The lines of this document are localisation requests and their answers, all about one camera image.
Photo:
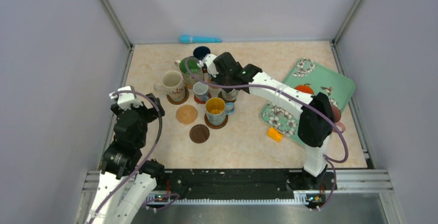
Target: gray floor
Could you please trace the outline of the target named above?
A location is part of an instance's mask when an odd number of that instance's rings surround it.
[[[175,205],[156,214],[141,209],[132,224],[140,223],[384,224],[387,221],[378,194],[336,194],[320,213],[303,211],[303,207],[298,205]]]

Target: orange object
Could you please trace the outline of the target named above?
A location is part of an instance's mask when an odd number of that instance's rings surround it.
[[[310,87],[310,84],[303,84],[295,87],[296,90],[302,91],[304,93],[314,94],[314,91]]]
[[[283,138],[283,135],[273,127],[271,127],[266,134],[277,142],[280,142]]]

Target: blue mug handle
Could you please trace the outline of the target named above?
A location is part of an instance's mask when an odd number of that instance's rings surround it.
[[[225,104],[225,113],[230,115],[234,112],[234,103],[226,103]]]

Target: marble table surface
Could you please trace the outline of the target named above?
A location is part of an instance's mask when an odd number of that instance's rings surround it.
[[[252,63],[273,78],[281,81],[298,59],[307,57],[325,67],[337,71],[328,41],[306,42],[245,42],[213,43],[208,46],[212,54],[230,52],[244,67]],[[240,91],[235,102],[236,111],[229,116],[228,123],[220,130],[210,129],[210,138],[201,144],[189,138],[190,129],[204,124],[204,105],[197,104],[193,92],[184,104],[198,110],[197,119],[191,124],[181,124],[175,114],[180,105],[167,101],[166,95],[154,91],[153,84],[165,72],[177,70],[174,61],[191,56],[199,44],[151,44],[136,45],[129,68],[127,85],[142,93],[154,93],[161,99],[166,115],[163,117],[163,133],[152,153],[166,168],[301,168],[304,164],[304,148],[289,138],[275,142],[266,135],[269,126],[260,118],[266,100]],[[213,97],[218,90],[211,89]],[[341,121],[347,127],[344,132],[349,159],[340,168],[365,168],[366,162],[349,107],[342,113]],[[147,144],[142,148],[143,156],[151,148],[158,132],[158,121],[149,123]],[[339,137],[334,134],[327,154],[336,159],[343,158],[344,151]]]

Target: mug handle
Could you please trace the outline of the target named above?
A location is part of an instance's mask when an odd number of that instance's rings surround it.
[[[153,84],[153,89],[155,91],[165,91],[166,90],[165,87],[163,86],[163,84],[161,84],[161,83]]]
[[[227,115],[231,115],[234,112],[234,103],[226,103],[225,104],[225,113]]]
[[[337,123],[335,123],[335,124],[336,124],[336,126],[338,126],[338,127],[340,128],[341,134],[342,134],[343,132],[345,132],[345,130],[347,129],[347,128],[345,127],[345,125],[344,125],[342,122],[337,122]]]
[[[179,68],[179,64],[181,64],[181,60],[176,60],[176,61],[175,61],[175,66],[176,66],[177,68]]]

